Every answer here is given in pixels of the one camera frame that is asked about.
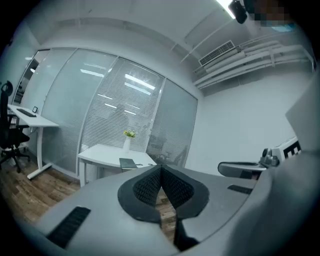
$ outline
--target frosted glass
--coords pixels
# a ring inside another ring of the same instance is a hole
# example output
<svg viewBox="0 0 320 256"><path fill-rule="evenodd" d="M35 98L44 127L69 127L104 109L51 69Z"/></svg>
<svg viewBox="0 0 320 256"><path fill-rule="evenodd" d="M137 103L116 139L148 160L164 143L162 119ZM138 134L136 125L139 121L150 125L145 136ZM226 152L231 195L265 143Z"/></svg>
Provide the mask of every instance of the frosted glass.
<svg viewBox="0 0 320 256"><path fill-rule="evenodd" d="M198 100L166 80L146 153L157 164L185 166Z"/></svg>
<svg viewBox="0 0 320 256"><path fill-rule="evenodd" d="M130 149L144 152L164 78L141 65L119 58L99 86L88 111L80 152L96 144L122 148L125 130L136 137ZM97 175L87 164L87 179Z"/></svg>
<svg viewBox="0 0 320 256"><path fill-rule="evenodd" d="M48 91L57 74L69 59L74 49L51 49L36 68L22 98L21 106L32 110L37 107L40 114Z"/></svg>
<svg viewBox="0 0 320 256"><path fill-rule="evenodd" d="M78 49L55 78L46 97L42 116L59 124L43 131L45 160L75 173L81 126L91 99L115 56Z"/></svg>

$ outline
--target pipe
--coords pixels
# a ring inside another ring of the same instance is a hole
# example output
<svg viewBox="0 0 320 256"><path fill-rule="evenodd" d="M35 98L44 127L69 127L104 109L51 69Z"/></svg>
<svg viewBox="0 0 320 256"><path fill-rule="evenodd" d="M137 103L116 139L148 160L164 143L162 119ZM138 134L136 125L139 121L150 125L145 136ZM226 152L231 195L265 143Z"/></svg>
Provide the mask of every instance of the pipe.
<svg viewBox="0 0 320 256"><path fill-rule="evenodd" d="M303 52L304 52L304 54L307 56L307 58L309 59L309 61L310 61L311 63L313 63L313 62L314 62L314 58L310 55L310 53L309 53L305 48L303 48Z"/></svg>
<svg viewBox="0 0 320 256"><path fill-rule="evenodd" d="M257 41L260 41L260 40L265 40L267 38L272 38L272 37L275 37L275 36L278 36L278 37L279 36L288 36L288 35L295 34L295 33L296 33L296 31L283 32L283 33L276 32L276 33L272 33L272 34L265 34L265 35L253 38L253 39L251 39L249 41L243 42L239 46L243 47L243 46L246 46L246 45L249 45L249 44L253 44L253 43L255 43Z"/></svg>
<svg viewBox="0 0 320 256"><path fill-rule="evenodd" d="M171 47L170 51L172 51L176 46L177 46L177 43L175 43L175 44Z"/></svg>
<svg viewBox="0 0 320 256"><path fill-rule="evenodd" d="M269 47L266 47L266 48L262 48L262 49L253 50L253 51L247 52L246 55L247 56L251 56L251 55L258 54L258 53L262 53L264 51L269 51L270 49L276 49L276 48L280 48L280 47L283 47L283 45L282 44L276 44L276 45L272 45L272 46L269 46Z"/></svg>
<svg viewBox="0 0 320 256"><path fill-rule="evenodd" d="M293 59L293 60L288 60L288 61L279 61L279 62L276 62L275 64L278 65L278 64L297 63L297 62L305 63L305 62L308 62L308 60L307 60L307 59ZM269 63L269 64L264 64L264 65L260 65L260 66L251 68L251 69L249 69L249 70L244 70L244 71L242 71L242 72L239 72L239 73L236 73L236 74L234 74L234 75L231 75L231 76L222 78L222 79L220 79L220 80L213 81L212 83L210 83L210 84L208 84L208 85L206 85L206 86L203 86L203 87L201 87L201 88L198 88L198 89L201 90L201 89L204 89L204 88L206 88L206 87L212 86L212 85L214 85L214 84L220 83L220 82L222 82L222 81L225 81L225 80L228 80L228 79L231 79L231 78L234 78L234 77L237 77L237 76L246 74L246 73L250 73L250 72L255 71L255 70L259 70L259 69L271 67L271 66L272 66L272 63Z"/></svg>
<svg viewBox="0 0 320 256"><path fill-rule="evenodd" d="M229 58L224 59L223 61L217 63L216 65L208 68L208 69L206 70L206 72L207 72L207 73L211 73L211 72L213 72L213 71L215 71L215 70L217 70L217 69L220 69L221 67L224 67L224 66L226 66L226 65L228 65L228 64L231 64L231 63L233 63L233 62L235 62L235 61L241 60L241 59L243 59L243 58L245 58L245 57L246 57L245 52L244 52L244 51L241 51L241 52L239 52L239 53L237 53L237 54L235 54L235 55L233 55L233 56L231 56L231 57L229 57Z"/></svg>
<svg viewBox="0 0 320 256"><path fill-rule="evenodd" d="M252 52L254 50L258 50L258 49L261 49L261 48L265 48L265 47L269 47L269 46L273 46L273 45L278 45L279 44L279 41L269 41L269 42L264 42L264 43L260 43L260 44L257 44L255 46L251 46L251 47L248 47L248 48L245 48L245 49L242 49L245 53L248 53L248 52Z"/></svg>
<svg viewBox="0 0 320 256"><path fill-rule="evenodd" d="M238 53L238 50L235 48L235 49L232 49L226 53L224 53L223 55L221 55L220 57L218 58L215 58L214 60L212 60L211 62L209 62L208 64L204 65L203 67L207 70L208 68L212 67L213 65L225 60L226 58L229 58L231 57L232 55L235 55Z"/></svg>
<svg viewBox="0 0 320 256"><path fill-rule="evenodd" d="M298 50L303 50L303 47L301 45L291 45L291 46L284 46L284 47L280 47L280 48L277 48L277 49L274 49L272 52L273 54L279 54L279 53L287 53L287 52L292 52L292 51L298 51ZM223 66L221 68L219 68L218 70L210 73L210 74L207 74L205 75L204 77L200 78L199 80L195 81L193 83L193 85L197 85L197 84L200 84L201 82L213 77L213 76L216 76L224 71L227 71L229 69L232 69L236 66L239 66L241 64L244 64L244 63L248 63L248 62L251 62L251 61L254 61L256 59L259 59L259 58L263 58L263 57L266 57L266 56L269 56L270 55L270 51L267 50L267 51L263 51L263 52L260 52L258 54L255 54L255 55L252 55L252 56L247 56L243 59L240 59L240 60L237 60L229 65L226 65L226 66Z"/></svg>
<svg viewBox="0 0 320 256"><path fill-rule="evenodd" d="M192 72L197 72L198 70L200 70L201 68L203 68L203 66L197 67L194 71Z"/></svg>
<svg viewBox="0 0 320 256"><path fill-rule="evenodd" d="M229 23L231 23L233 21L233 19L231 19L230 21L228 21L225 24L222 24L220 27L218 27L215 31L213 31L212 33L210 33L205 39L203 39L200 43L198 43L195 47L192 48L191 51L189 51L189 53L180 61L180 63L182 63L190 54L193 53L193 51L195 49L197 49L200 45L202 45L209 37L211 37L213 34L215 34L217 31L219 31L220 29L222 29L223 27L225 27L226 25L228 25Z"/></svg>
<svg viewBox="0 0 320 256"><path fill-rule="evenodd" d="M204 74L207 74L207 73L206 73L205 69L201 69L201 70L197 71L195 74L199 76L201 74L204 75Z"/></svg>
<svg viewBox="0 0 320 256"><path fill-rule="evenodd" d="M281 57L276 58L274 63L276 64L276 63L281 62L281 61L291 61L291 60L301 59L301 58L305 58L305 57L306 56L304 54L293 54L293 55L290 55L290 56L281 56ZM213 79L210 79L209 81L207 81L205 83L199 84L197 87L198 88L202 88L202 87L205 87L206 85L210 85L211 83L213 83L215 81L218 81L220 79L229 77L231 75L234 75L234 74L237 74L239 72L242 72L242 71L245 71L245 70L248 70L248 69L252 69L252 68L255 68L255 67L258 67L258 66L261 66L261 65L266 65L266 64L273 64L273 62L272 62L271 59L265 59L265 60L261 60L259 62L251 63L251 64L248 64L248 65L244 65L244 66L235 68L233 70L230 70L230 71L228 71L226 73L223 73L221 75L218 75L218 76L214 77Z"/></svg>

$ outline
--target chair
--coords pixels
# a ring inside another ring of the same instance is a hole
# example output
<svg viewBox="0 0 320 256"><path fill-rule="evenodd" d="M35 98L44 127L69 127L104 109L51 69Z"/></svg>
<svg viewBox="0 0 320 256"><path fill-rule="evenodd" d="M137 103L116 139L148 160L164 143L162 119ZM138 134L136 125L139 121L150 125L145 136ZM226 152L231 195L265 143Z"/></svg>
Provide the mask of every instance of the chair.
<svg viewBox="0 0 320 256"><path fill-rule="evenodd" d="M21 168L17 161L16 157L25 157L28 158L30 162L30 156L26 154L21 154L19 151L19 145L22 142L29 141L29 137L23 134L23 129L28 128L28 125L16 125L15 128L10 128L11 120L13 117L16 117L14 114L8 114L8 98L13 92L12 84L7 81L1 87L1 98L0 98L0 147L2 149L9 148L11 150L3 150L1 155L4 158L0 161L0 170L1 164L7 161L10 158L13 158L17 172L21 172Z"/></svg>

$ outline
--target ceiling light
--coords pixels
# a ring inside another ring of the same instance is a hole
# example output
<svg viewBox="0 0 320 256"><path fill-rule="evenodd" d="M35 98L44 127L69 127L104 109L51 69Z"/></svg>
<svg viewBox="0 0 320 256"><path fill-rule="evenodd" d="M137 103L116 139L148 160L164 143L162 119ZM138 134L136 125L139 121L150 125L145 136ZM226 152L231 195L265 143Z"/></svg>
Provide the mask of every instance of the ceiling light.
<svg viewBox="0 0 320 256"><path fill-rule="evenodd" d="M106 70L106 69L107 69L107 68L104 67L104 66L91 65L91 64L87 64L87 63L84 63L84 65L91 66L91 67L95 67L95 68L99 68L99 69L103 69L103 70Z"/></svg>
<svg viewBox="0 0 320 256"><path fill-rule="evenodd" d="M107 99L109 99L109 100L112 100L112 98L110 98L110 97L108 97L108 96L106 96L106 95L99 94L99 93L98 93L98 95L101 96L101 97L107 98Z"/></svg>
<svg viewBox="0 0 320 256"><path fill-rule="evenodd" d="M228 8L228 5L232 2L232 0L216 0L216 1L226 10L226 12L231 16L232 19L236 18Z"/></svg>
<svg viewBox="0 0 320 256"><path fill-rule="evenodd" d="M107 103L104 103L104 105L106 105L106 106L108 106L108 107L110 107L110 108L113 108L113 109L116 109L116 108L117 108L116 106L112 106L112 105L109 105L109 104L107 104Z"/></svg>
<svg viewBox="0 0 320 256"><path fill-rule="evenodd" d="M101 78L104 77L103 74L96 73L96 72L92 72L92 71L89 71L89 70L80 69L80 71L81 71L82 73L86 73L86 74L93 75L93 76L96 76L96 77L101 77Z"/></svg>
<svg viewBox="0 0 320 256"><path fill-rule="evenodd" d="M124 84L125 84L126 86L129 86L129 87L131 87L131 88L133 88L133 89L136 89L136 90L138 90L138 91L140 91L140 92L142 92L142 93L144 93L144 94L151 95L151 92L148 92L148 91L145 90L145 89L141 89L141 88L136 87L136 86L134 86L134 85L132 85L132 84L130 84L130 83L127 83L127 82L125 82Z"/></svg>
<svg viewBox="0 0 320 256"><path fill-rule="evenodd" d="M136 115L136 113L130 112L128 110L125 110L124 112L127 112L127 113L132 114L132 115Z"/></svg>
<svg viewBox="0 0 320 256"><path fill-rule="evenodd" d="M128 103L127 103L127 105L129 105L130 107L136 108L136 109L138 109L138 110L140 109L140 107L137 107L137 106L134 106L134 105L130 105L130 104L128 104Z"/></svg>
<svg viewBox="0 0 320 256"><path fill-rule="evenodd" d="M156 88L156 87L154 87L154 86L152 86L152 85L150 85L150 84L148 84L148 83L146 83L146 82L144 82L144 81L142 81L142 80L140 80L138 78L135 78L135 77L133 77L133 76L131 76L129 74L125 74L125 78L130 79L130 80L132 80L134 82L137 82L137 83L139 83L139 84L141 84L141 85L143 85L145 87L148 87L151 90L154 90Z"/></svg>

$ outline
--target white desk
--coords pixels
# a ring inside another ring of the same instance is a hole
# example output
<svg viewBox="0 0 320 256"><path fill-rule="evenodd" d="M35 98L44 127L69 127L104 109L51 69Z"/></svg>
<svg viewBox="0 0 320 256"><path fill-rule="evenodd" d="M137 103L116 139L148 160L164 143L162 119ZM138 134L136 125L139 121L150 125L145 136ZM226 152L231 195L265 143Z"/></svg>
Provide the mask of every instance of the white desk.
<svg viewBox="0 0 320 256"><path fill-rule="evenodd" d="M17 116L18 119L23 120L29 127L37 127L38 128L38 137L36 142L36 158L38 162L38 169L30 173L27 177L31 180L36 175L42 173L44 170L48 169L52 166L52 163L48 163L45 166L42 165L42 137L44 132L44 127L58 127L59 125L51 122L48 119L45 119L39 114L33 113L30 109L15 105L8 104L8 108ZM36 117L29 117L17 109L23 109L28 111L29 113L36 115Z"/></svg>
<svg viewBox="0 0 320 256"><path fill-rule="evenodd" d="M83 187L86 184L87 164L92 164L102 167L119 167L119 158L132 159L138 168L148 167L149 164L156 165L156 163L148 156L147 153L130 150L128 153L124 152L123 148L97 144L89 149L78 154L80 185Z"/></svg>

